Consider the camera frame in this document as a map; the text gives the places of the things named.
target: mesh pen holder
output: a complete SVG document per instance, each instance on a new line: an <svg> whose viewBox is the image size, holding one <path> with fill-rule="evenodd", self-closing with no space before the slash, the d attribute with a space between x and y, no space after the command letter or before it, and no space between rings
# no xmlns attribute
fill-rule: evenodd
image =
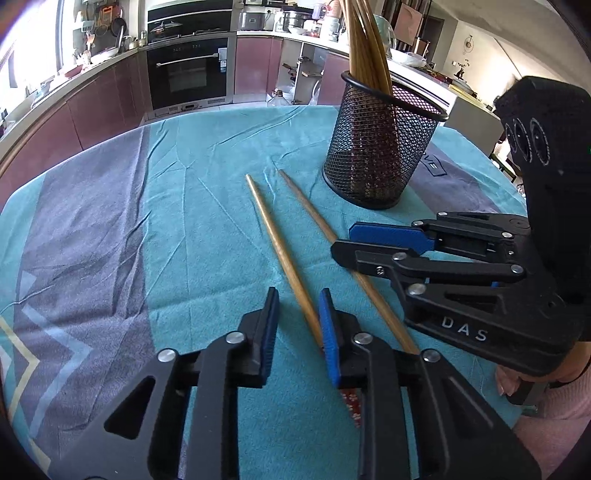
<svg viewBox="0 0 591 480"><path fill-rule="evenodd" d="M343 72L345 92L322 175L340 197L360 207L393 207L446 111L392 81L392 96Z"/></svg>

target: sloped ceiling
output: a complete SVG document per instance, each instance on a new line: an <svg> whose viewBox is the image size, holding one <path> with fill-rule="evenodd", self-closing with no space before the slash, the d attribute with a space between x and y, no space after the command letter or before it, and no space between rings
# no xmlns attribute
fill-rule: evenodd
<svg viewBox="0 0 591 480"><path fill-rule="evenodd" d="M566 81L591 92L591 62L545 0L436 0L435 3L458 20L509 42Z"/></svg>

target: pink sweater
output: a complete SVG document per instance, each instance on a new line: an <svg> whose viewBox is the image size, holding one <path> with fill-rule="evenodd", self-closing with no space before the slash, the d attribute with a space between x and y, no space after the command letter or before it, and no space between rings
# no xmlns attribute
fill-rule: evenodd
<svg viewBox="0 0 591 480"><path fill-rule="evenodd" d="M514 432L546 479L566 458L591 420L591 367L577 380L548 389L536 417L520 417Z"/></svg>

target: blue gripper pad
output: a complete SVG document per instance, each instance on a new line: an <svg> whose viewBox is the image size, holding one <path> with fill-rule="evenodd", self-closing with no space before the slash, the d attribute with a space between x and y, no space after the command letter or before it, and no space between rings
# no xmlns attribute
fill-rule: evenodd
<svg viewBox="0 0 591 480"><path fill-rule="evenodd" d="M322 327L322 343L324 345L324 359L329 371L329 378L332 384L339 388L340 385L340 361L339 361L339 343L336 337L335 307L332 303L330 290L324 288L320 293L319 306L320 326Z"/></svg>
<svg viewBox="0 0 591 480"><path fill-rule="evenodd" d="M435 240L427 237L418 227L383 223L356 222L349 229L349 239L360 244L411 248L418 255L435 248Z"/></svg>
<svg viewBox="0 0 591 480"><path fill-rule="evenodd" d="M277 337L277 323L279 322L279 292L276 288L269 288L265 306L261 315L267 312L267 326L261 342L261 377L267 379L273 365L275 338Z"/></svg>

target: blue tablecloth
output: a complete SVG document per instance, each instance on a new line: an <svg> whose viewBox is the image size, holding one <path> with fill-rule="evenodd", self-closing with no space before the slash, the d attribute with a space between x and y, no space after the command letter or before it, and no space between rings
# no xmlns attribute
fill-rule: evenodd
<svg viewBox="0 0 591 480"><path fill-rule="evenodd" d="M408 225L441 210L525 214L524 201L458 132L438 128L399 204L364 210L324 183L337 110L191 113L84 151L15 192L0 215L0 359L12 426L47 469L159 349L204 348L280 293L273 371L239 394L242 478L354 479L358 431L276 259L245 181L272 210L314 300L396 341L277 169L342 238L357 220ZM428 164L436 163L437 168ZM402 315L388 282L378 289ZM494 365L411 332L450 359L509 424Z"/></svg>

